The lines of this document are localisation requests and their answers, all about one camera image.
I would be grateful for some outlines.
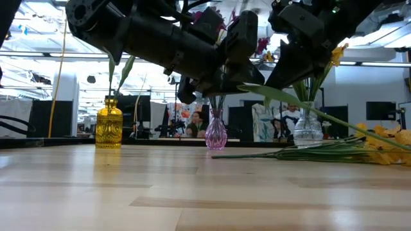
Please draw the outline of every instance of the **yellow flower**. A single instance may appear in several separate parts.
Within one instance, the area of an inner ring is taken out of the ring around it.
[[[382,137],[385,137],[385,134],[384,134],[385,130],[386,129],[381,125],[377,125],[374,127],[375,134],[380,135]]]
[[[361,129],[363,129],[363,130],[366,130],[367,129],[367,125],[365,125],[365,123],[360,123],[360,124],[357,124],[357,127],[358,128],[361,128]],[[355,137],[357,137],[357,138],[362,138],[362,137],[365,137],[365,134],[364,133],[362,133],[362,132],[356,132],[355,133]]]
[[[396,136],[396,134],[401,131],[401,125],[397,125],[395,128],[393,129],[387,129],[384,131],[384,134],[386,137],[394,137]]]
[[[383,165],[389,165],[389,164],[394,163],[394,161],[386,153],[375,152],[375,153],[370,153],[369,156],[371,160],[375,163],[379,163]]]
[[[337,47],[333,51],[333,56],[331,57],[331,62],[334,66],[338,67],[340,65],[340,59],[344,56],[344,50],[348,47],[348,44],[344,44],[342,47]]]
[[[274,62],[273,56],[271,55],[271,52],[267,52],[267,54],[265,54],[263,56],[263,60],[267,61],[267,62]]]
[[[401,130],[398,132],[395,135],[395,141],[400,144],[411,145],[411,130]],[[396,150],[401,152],[398,153],[401,163],[405,166],[411,166],[411,153],[408,153],[400,148],[397,148]]]

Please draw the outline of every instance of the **black partition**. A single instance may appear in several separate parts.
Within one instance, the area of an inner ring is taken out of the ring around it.
[[[348,121],[348,106],[336,106],[336,107],[323,107],[322,109],[323,113],[326,113],[327,115],[333,116],[337,119],[340,119],[345,122]],[[322,123],[324,121],[323,117],[320,117],[320,122]],[[348,127],[334,123],[333,121],[329,121],[332,126],[328,128],[328,133],[332,137],[348,137]]]
[[[229,126],[241,130],[241,142],[254,142],[251,106],[229,107]]]
[[[29,123],[32,124],[36,131],[29,134],[29,138],[48,137],[49,120],[51,113],[52,101],[33,101],[31,108]],[[51,129],[51,137],[69,137],[71,136],[71,118],[73,114],[72,101],[56,101],[53,126]]]

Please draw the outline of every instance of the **yellow cable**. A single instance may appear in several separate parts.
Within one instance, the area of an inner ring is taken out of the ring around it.
[[[64,21],[63,52],[62,52],[62,58],[60,59],[60,69],[58,70],[56,91],[54,92],[53,104],[51,105],[50,122],[49,122],[49,136],[48,136],[49,138],[51,138],[51,129],[53,127],[53,114],[54,114],[54,108],[56,107],[58,84],[60,83],[60,77],[61,77],[61,74],[62,74],[62,67],[63,67],[64,53],[66,52],[66,34],[67,34],[67,19]]]
[[[146,79],[147,79],[147,74],[146,74],[146,76],[144,77],[143,84],[142,84],[142,86],[141,86],[139,95],[138,95],[137,100],[136,100],[136,103],[135,103],[135,105],[134,105],[134,122],[136,123],[136,125],[134,126],[134,129],[133,129],[134,132],[137,131],[137,106],[138,106],[138,103],[139,103],[139,101],[140,101],[140,95],[141,95],[141,92],[143,91],[143,87],[144,87],[144,84],[146,83]]]

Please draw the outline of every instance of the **pink flower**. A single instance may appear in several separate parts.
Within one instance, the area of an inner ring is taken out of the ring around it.
[[[237,18],[238,18],[238,16],[236,15],[236,10],[233,10],[231,12],[231,21],[230,22],[234,22]]]
[[[270,44],[270,38],[259,38],[258,39],[258,45],[256,49],[256,54],[261,55],[263,54],[263,51],[267,49],[267,46]]]
[[[217,10],[217,8],[215,6],[211,7],[212,10],[214,10],[221,18],[223,18],[223,15],[220,13],[220,10]],[[201,15],[203,15],[203,12],[195,12],[193,14],[194,16],[194,23],[197,22],[197,20],[199,20],[199,18],[201,17]],[[226,25],[224,24],[224,22],[221,23],[221,25],[218,27],[218,31],[220,30],[226,30]]]
[[[197,22],[197,20],[200,19],[201,15],[203,15],[203,12],[195,12],[194,13],[194,22]]]

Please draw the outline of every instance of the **yellow glass vase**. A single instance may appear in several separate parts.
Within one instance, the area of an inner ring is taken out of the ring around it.
[[[97,112],[96,148],[121,148],[123,113],[116,108],[116,99],[106,99],[105,108]]]

